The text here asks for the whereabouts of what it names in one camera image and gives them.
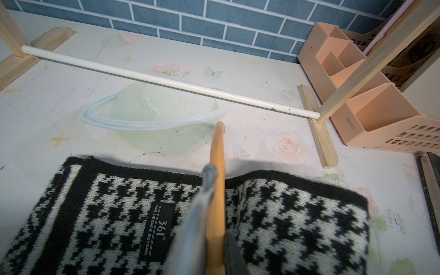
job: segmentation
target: houndstooth scarf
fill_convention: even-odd
[[[199,176],[70,157],[3,259],[4,274],[160,274],[139,260],[151,203],[176,204],[171,236]],[[365,274],[367,200],[276,171],[226,179],[227,230],[250,274]]]

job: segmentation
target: black border strip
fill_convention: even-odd
[[[24,225],[24,227],[27,227],[28,224],[31,224],[31,220],[33,218],[32,214],[34,213],[35,208],[37,206],[39,206],[41,203],[43,203],[45,200],[49,199],[49,203],[44,207],[44,209],[41,210],[39,217],[38,217],[39,224],[36,228],[33,229],[33,232],[31,233],[31,236],[29,237],[29,239],[25,239],[23,242],[20,242],[17,245],[11,247],[11,249],[8,251],[8,253],[12,253],[15,249],[18,249],[20,246],[24,245],[24,242],[27,242],[27,244],[26,244],[27,248],[20,254],[20,258],[22,260],[19,263],[16,262],[17,266],[14,267],[13,274],[19,274],[22,271],[22,268],[24,267],[24,265],[26,263],[27,257],[29,255],[29,253],[32,251],[33,245],[35,244],[35,241],[37,240],[38,235],[41,232],[41,229],[43,228],[43,226],[46,223],[46,219],[50,213],[50,210],[52,209],[52,206],[55,204],[55,201],[58,198],[58,195],[59,195],[62,187],[64,186],[64,183],[66,182],[67,177],[70,174],[70,165],[80,165],[80,164],[82,164],[83,161],[84,161],[84,159],[82,159],[82,158],[75,158],[75,157],[67,158],[66,161],[62,165],[62,167],[64,167],[63,173],[62,174],[56,173],[53,176],[51,183],[46,187],[43,195],[48,193],[49,191],[52,191],[52,193],[48,194],[48,196],[44,196],[44,197],[42,195],[40,197],[39,201],[36,203],[36,205],[32,209],[32,212],[29,215],[29,217],[27,219],[27,223]]]
[[[123,167],[101,161],[94,157],[87,158],[87,165],[93,167],[94,171],[104,173],[107,176],[145,179],[158,182],[172,182],[194,186],[202,185],[202,178],[200,176],[144,168]]]
[[[348,189],[311,180],[303,179],[288,173],[273,170],[257,170],[247,174],[226,179],[226,188],[232,189],[248,180],[265,179],[276,180],[287,184],[291,188],[301,189],[313,195],[341,201],[342,204],[353,204],[368,212],[367,199]]]
[[[90,176],[94,174],[94,169],[88,165],[88,159],[71,157],[65,163],[78,164],[79,160],[82,160],[82,167],[60,206],[43,252],[31,271],[32,275],[55,274],[69,244],[75,221],[94,180]]]

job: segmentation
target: wooden frame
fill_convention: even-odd
[[[37,64],[41,59],[23,52],[22,46],[53,51],[73,36],[71,28],[53,28],[31,43],[28,42],[17,24],[12,20],[0,2],[0,36],[13,54],[0,62],[0,91]]]

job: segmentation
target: blue brick wallpaper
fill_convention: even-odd
[[[7,9],[298,63],[316,21],[366,33],[403,0],[0,0]]]

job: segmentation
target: wooden post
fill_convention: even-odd
[[[315,93],[306,85],[298,87],[301,101],[304,109],[315,111],[319,110],[318,102],[316,101]],[[330,169],[337,165],[339,158],[330,138],[329,131],[325,123],[319,124],[316,119],[308,118],[308,124],[312,131],[312,136],[315,141],[316,149],[318,150],[319,159],[324,169]]]
[[[31,42],[31,45],[36,48],[53,51],[72,36],[73,31],[71,28],[56,27],[36,38]],[[0,91],[40,60],[40,58],[33,55],[17,57],[15,54],[12,54],[0,61]]]
[[[22,46],[30,46],[17,24],[12,20],[4,5],[0,2],[0,36],[3,41],[11,48],[15,56],[25,57]]]
[[[217,167],[218,177],[213,202],[206,222],[206,275],[224,275],[223,248],[226,233],[223,122],[217,123],[211,143],[209,162]]]
[[[440,0],[420,0],[396,28],[380,41],[359,68],[321,106],[323,124],[371,78],[396,57],[440,15]]]

